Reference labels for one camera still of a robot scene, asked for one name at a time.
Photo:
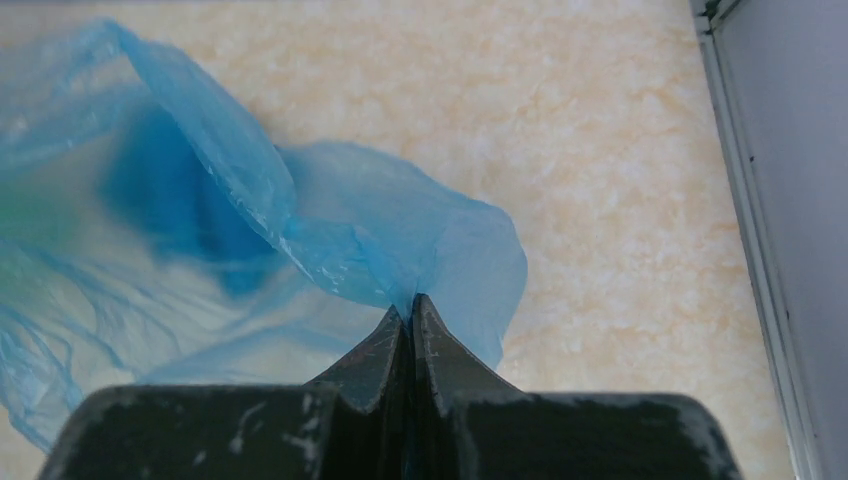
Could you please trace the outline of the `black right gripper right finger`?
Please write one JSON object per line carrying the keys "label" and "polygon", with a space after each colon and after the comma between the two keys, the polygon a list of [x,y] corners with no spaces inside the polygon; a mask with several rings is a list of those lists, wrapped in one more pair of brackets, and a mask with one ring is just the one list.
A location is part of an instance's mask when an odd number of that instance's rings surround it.
{"label": "black right gripper right finger", "polygon": [[738,479],[714,416],[664,393],[524,392],[475,357],[426,295],[410,320],[418,479]]}

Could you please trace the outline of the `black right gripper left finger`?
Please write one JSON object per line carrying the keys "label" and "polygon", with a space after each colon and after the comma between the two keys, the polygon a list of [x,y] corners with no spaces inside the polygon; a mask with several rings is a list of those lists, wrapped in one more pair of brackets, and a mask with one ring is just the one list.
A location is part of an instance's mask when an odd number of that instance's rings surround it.
{"label": "black right gripper left finger", "polygon": [[398,479],[408,338],[395,309],[292,385],[101,389],[71,415],[43,479]]}

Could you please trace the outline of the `light blue translucent plastic bag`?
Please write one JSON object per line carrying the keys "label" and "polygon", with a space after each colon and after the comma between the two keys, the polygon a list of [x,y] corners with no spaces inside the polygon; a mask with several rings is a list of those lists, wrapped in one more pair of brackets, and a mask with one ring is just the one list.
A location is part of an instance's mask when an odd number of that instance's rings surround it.
{"label": "light blue translucent plastic bag", "polygon": [[41,450],[108,384],[298,382],[419,293],[496,366],[527,269],[503,210],[278,146],[174,46],[101,20],[1,51],[1,403]]}

